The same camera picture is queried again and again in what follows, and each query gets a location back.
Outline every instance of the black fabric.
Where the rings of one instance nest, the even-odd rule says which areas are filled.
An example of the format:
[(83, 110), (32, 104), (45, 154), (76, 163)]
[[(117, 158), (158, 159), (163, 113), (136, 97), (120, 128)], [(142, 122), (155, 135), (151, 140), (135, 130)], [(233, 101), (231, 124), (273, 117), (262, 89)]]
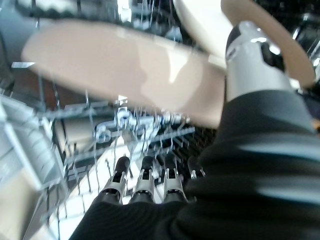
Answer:
[(70, 240), (152, 239), (161, 220), (175, 216), (184, 204), (137, 202), (114, 205), (100, 202), (85, 213)]
[(195, 203), (93, 205), (71, 239), (320, 240), (320, 140), (294, 93), (227, 103), (199, 161)]

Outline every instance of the black sleeve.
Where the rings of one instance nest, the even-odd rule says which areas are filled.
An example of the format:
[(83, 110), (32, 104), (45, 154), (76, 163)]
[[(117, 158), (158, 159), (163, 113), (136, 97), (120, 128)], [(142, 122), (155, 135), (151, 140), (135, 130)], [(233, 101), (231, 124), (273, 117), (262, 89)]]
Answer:
[(320, 240), (320, 141), (293, 92), (248, 93), (224, 106), (197, 202), (162, 221), (155, 239)]

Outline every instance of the wire rack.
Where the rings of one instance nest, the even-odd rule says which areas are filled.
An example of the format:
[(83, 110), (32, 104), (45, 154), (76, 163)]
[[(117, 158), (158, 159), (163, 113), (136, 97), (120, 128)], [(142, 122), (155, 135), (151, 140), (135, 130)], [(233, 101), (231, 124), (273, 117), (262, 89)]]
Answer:
[[(136, 1), (130, 8), (123, 4), (114, 5), (115, 2), (125, 1), (70, 0), (64, 2), (70, 2), (72, 6), (75, 3), (76, 8), (62, 11), (55, 9), (53, 3), (53, 8), (45, 9), (43, 2), (15, 1), (16, 10), (25, 17), (35, 19), (35, 32), (41, 28), (43, 18), (77, 18), (120, 24), (176, 42), (184, 42), (179, 24), (174, 17), (171, 0), (168, 2), (168, 11), (163, 8), (166, 1), (156, 3), (155, 0)], [(131, 19), (125, 14), (128, 10)], [(14, 62), (12, 68), (24, 69), (32, 64)], [(183, 183), (186, 183), (190, 178), (188, 158), (199, 155), (201, 149), (210, 144), (215, 135), (212, 129), (189, 125), (188, 117), (179, 113), (159, 113), (155, 109), (143, 106), (128, 108), (128, 100), (123, 96), (119, 96), (118, 100), (101, 101), (84, 92), (83, 102), (65, 105), (61, 98), (61, 88), (54, 82), (50, 83), (54, 106), (48, 106), (49, 96), (44, 86), (48, 83), (40, 74), (37, 78), (39, 98), (32, 101), (28, 97), (25, 99), (28, 105), (34, 107), (36, 116), (40, 120), (48, 120), (52, 126), (52, 143), (57, 147), (63, 163), (64, 178), (41, 192), (24, 235), (25, 240), (69, 239), (93, 199), (114, 173), (116, 162), (122, 156), (131, 159), (123, 204), (128, 203), (132, 197), (140, 173), (141, 160), (146, 155), (157, 159), (153, 176), (156, 186), (154, 198), (156, 203), (161, 203), (164, 195), (164, 156), (169, 152), (176, 154), (178, 171), (184, 180)], [(7, 89), (2, 91), (8, 96), (17, 96), (12, 89), (7, 92)], [(102, 131), (101, 140), (98, 128), (104, 123), (108, 127)]]

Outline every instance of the white plate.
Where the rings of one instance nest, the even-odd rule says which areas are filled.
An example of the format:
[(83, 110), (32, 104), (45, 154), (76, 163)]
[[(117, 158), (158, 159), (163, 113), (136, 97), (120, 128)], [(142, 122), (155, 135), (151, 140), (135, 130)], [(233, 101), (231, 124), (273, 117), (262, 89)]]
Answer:
[(208, 55), (173, 41), (97, 22), (65, 20), (32, 36), (22, 58), (57, 83), (105, 99), (220, 122), (225, 72)]

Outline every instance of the beige plate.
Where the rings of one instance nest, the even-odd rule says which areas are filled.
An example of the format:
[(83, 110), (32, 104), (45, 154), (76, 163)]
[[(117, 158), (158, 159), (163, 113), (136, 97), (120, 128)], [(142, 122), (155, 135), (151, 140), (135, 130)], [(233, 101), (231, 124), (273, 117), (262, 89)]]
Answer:
[(315, 71), (305, 51), (269, 13), (251, 0), (173, 0), (183, 26), (208, 53), (225, 59), (232, 25), (252, 21), (281, 48), (287, 71), (302, 87), (315, 83)]
[(60, 21), (30, 38), (22, 58), (68, 88), (132, 105), (190, 115), (216, 128), (224, 102), (223, 69), (173, 41), (106, 23)]

